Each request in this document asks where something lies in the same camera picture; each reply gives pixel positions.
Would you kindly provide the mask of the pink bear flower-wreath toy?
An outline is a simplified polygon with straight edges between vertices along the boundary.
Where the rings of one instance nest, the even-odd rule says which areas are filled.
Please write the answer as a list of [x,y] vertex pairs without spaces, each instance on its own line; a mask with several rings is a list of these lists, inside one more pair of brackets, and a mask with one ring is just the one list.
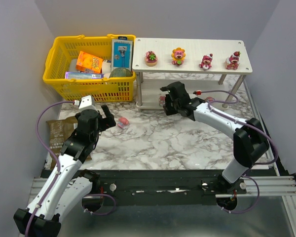
[[163,107],[165,105],[165,96],[160,96],[158,102],[159,105]]

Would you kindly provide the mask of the pink bear sunflower toy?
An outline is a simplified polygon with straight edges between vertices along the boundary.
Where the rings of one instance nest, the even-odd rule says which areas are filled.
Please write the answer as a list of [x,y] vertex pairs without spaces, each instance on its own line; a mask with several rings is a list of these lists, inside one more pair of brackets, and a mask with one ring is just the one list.
[[183,48],[177,47],[172,51],[172,64],[180,66],[184,63],[185,60],[185,50]]

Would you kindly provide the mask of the pink bear cake toy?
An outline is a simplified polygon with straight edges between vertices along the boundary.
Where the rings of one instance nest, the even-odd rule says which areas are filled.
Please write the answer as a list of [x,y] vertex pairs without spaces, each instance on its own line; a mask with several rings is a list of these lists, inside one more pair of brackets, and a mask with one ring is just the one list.
[[145,55],[145,64],[149,67],[156,66],[158,58],[154,51],[148,51]]

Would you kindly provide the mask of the pink bear white-hat toy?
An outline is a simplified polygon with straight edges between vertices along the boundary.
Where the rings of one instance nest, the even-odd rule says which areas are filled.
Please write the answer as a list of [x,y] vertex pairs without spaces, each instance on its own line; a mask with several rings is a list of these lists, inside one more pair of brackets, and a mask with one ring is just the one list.
[[201,60],[201,63],[199,64],[199,68],[204,70],[204,71],[211,69],[212,60],[213,60],[213,54],[212,53],[204,55],[202,60]]

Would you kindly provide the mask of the pink bear strawberry toy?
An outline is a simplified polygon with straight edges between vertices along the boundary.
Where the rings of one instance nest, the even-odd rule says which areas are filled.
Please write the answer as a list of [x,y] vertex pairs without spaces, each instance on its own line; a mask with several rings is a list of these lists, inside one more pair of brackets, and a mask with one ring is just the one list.
[[239,58],[240,58],[241,52],[236,51],[231,56],[226,58],[225,60],[225,68],[227,70],[237,70],[239,67]]

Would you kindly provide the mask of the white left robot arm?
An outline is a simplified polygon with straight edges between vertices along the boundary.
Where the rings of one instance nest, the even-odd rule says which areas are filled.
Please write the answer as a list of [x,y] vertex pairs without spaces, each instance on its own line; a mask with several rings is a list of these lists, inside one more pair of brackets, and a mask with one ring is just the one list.
[[65,217],[84,197],[96,199],[95,210],[84,210],[91,215],[101,216],[99,209],[108,199],[113,204],[110,212],[116,208],[114,197],[101,187],[99,174],[84,170],[72,185],[69,184],[96,148],[100,134],[116,125],[107,105],[101,106],[104,117],[93,105],[79,108],[81,111],[75,116],[77,128],[64,142],[52,173],[27,208],[17,209],[13,216],[19,232],[26,237],[56,237]]

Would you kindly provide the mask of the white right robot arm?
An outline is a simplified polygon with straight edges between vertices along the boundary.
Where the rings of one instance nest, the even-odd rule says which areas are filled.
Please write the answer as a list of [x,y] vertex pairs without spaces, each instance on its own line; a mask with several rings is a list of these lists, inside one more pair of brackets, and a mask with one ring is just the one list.
[[180,81],[160,89],[166,92],[163,109],[165,114],[180,114],[192,121],[207,124],[222,132],[233,141],[233,160],[212,185],[216,192],[226,192],[250,170],[269,149],[269,142],[256,118],[243,119],[215,109],[210,100],[199,98],[201,91],[195,91],[191,98]]

